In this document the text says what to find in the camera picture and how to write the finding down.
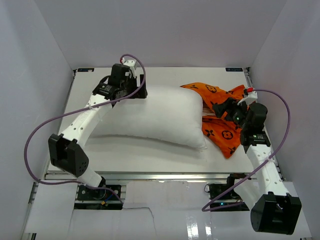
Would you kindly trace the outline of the orange patterned pillowcase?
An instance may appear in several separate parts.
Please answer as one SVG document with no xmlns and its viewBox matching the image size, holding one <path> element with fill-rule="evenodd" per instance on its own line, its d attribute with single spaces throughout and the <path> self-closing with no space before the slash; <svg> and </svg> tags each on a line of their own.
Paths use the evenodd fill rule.
<svg viewBox="0 0 320 240">
<path fill-rule="evenodd" d="M 223 156 L 229 159 L 236 151 L 240 143 L 241 129 L 231 121 L 216 117 L 213 107 L 222 104 L 229 97 L 241 100 L 244 97 L 244 85 L 239 85 L 231 90 L 223 90 L 202 82 L 194 82 L 181 86 L 195 91 L 202 98 L 202 132 L 219 149 Z"/>
</svg>

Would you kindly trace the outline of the white pillow insert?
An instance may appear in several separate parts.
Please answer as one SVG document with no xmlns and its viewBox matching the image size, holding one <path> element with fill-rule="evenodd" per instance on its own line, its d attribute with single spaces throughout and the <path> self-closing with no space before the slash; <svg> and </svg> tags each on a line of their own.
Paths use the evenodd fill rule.
<svg viewBox="0 0 320 240">
<path fill-rule="evenodd" d="M 149 85 L 146 98 L 116 103 L 91 137 L 134 136 L 206 149 L 202 116 L 203 100 L 195 91 Z"/>
</svg>

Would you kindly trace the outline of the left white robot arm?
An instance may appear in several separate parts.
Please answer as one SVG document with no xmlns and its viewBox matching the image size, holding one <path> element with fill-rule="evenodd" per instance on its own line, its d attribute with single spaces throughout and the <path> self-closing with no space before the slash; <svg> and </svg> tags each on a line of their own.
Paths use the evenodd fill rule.
<svg viewBox="0 0 320 240">
<path fill-rule="evenodd" d="M 116 63 L 111 74 L 100 80 L 92 91 L 86 110 L 59 135 L 48 139 L 50 163 L 87 185 L 88 193 L 99 200 L 105 196 L 105 179 L 89 166 L 84 146 L 102 118 L 126 98 L 145 99 L 148 95 L 144 74 L 136 76 L 137 61 Z"/>
</svg>

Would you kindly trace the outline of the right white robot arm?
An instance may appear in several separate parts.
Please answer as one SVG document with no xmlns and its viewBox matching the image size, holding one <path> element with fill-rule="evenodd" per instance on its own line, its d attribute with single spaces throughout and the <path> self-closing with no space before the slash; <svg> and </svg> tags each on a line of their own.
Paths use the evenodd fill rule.
<svg viewBox="0 0 320 240">
<path fill-rule="evenodd" d="M 271 143 L 264 131 L 267 108 L 257 102 L 247 104 L 231 97 L 212 108 L 217 117 L 240 128 L 240 143 L 258 183 L 255 186 L 244 177 L 228 184 L 226 195 L 233 200 L 242 198 L 250 210 L 250 222 L 255 232 L 292 235 L 302 203 L 285 187 L 273 160 Z"/>
</svg>

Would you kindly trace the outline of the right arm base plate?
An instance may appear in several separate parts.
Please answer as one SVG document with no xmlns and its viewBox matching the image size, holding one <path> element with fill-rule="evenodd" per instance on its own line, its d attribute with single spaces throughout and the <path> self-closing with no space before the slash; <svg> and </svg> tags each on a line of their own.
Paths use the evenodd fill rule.
<svg viewBox="0 0 320 240">
<path fill-rule="evenodd" d="M 223 210 L 247 209 L 252 211 L 259 199 L 259 190 L 255 183 L 257 174 L 232 173 L 226 183 L 208 183 L 204 191 L 209 194 L 209 202 L 202 212 L 219 212 Z"/>
</svg>

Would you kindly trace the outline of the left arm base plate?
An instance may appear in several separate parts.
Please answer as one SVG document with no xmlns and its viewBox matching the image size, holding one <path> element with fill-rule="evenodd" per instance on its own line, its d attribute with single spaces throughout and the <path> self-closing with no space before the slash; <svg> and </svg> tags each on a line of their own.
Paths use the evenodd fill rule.
<svg viewBox="0 0 320 240">
<path fill-rule="evenodd" d="M 119 198 L 121 197 L 122 186 L 120 184 L 111 184 L 106 187 L 113 190 Z M 122 210 L 123 204 L 119 202 L 116 195 L 108 190 L 95 190 L 80 185 L 77 189 L 74 209 L 102 211 Z"/>
</svg>

